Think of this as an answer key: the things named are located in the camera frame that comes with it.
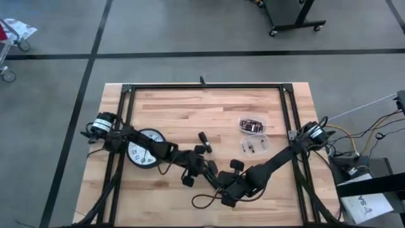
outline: gray floor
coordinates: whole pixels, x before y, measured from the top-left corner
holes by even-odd
[[[28,54],[85,54],[105,2],[5,0],[0,15],[39,29]],[[393,3],[405,18],[405,3]],[[405,48],[405,35],[383,0],[318,0],[308,18],[327,25],[318,33],[300,29],[272,39],[263,12],[243,0],[114,0],[99,53]],[[405,89],[404,62],[403,54],[96,60],[51,225],[72,221],[88,150],[78,132],[96,115],[104,83],[196,82],[200,75],[209,82],[309,82],[318,116],[332,117]],[[0,82],[0,181],[7,183],[0,190],[0,227],[21,227],[16,219],[37,227],[87,60],[6,64],[18,78]],[[395,108],[386,100],[333,124],[359,132]],[[387,137],[373,153],[388,157],[395,173],[405,172],[404,134]],[[358,140],[358,147],[364,143]],[[396,215],[370,222],[402,227]]]

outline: wooden tabletop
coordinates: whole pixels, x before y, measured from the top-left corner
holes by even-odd
[[[293,83],[301,123],[317,120],[308,83]],[[106,84],[99,111],[116,113],[121,84]],[[290,121],[294,126],[289,98]],[[257,115],[267,121],[265,134],[270,140],[270,151],[263,155],[246,156],[240,152],[239,142],[244,135],[238,131],[238,118]],[[136,129],[154,128],[167,141],[179,144],[180,149],[192,149],[201,144],[198,133],[204,131],[213,152],[205,154],[214,160],[218,170],[228,170],[230,160],[245,162],[245,167],[263,163],[288,146],[284,118],[277,89],[173,89],[138,90],[131,124]],[[90,150],[100,148],[95,145]],[[101,193],[107,152],[95,153],[87,160],[74,221],[83,218]],[[332,175],[316,155],[309,164],[315,191],[325,206],[338,215],[337,199]],[[214,189],[202,175],[194,187],[185,187],[180,180],[183,168],[172,166],[162,176],[157,168],[140,169],[125,158],[116,226],[262,226],[301,225],[292,164],[288,162],[273,173],[264,195],[257,201],[238,202],[235,208],[223,206],[216,200],[204,210],[195,209],[191,199],[197,194],[214,195]],[[205,205],[207,198],[196,200]],[[312,220],[309,199],[307,209]]]

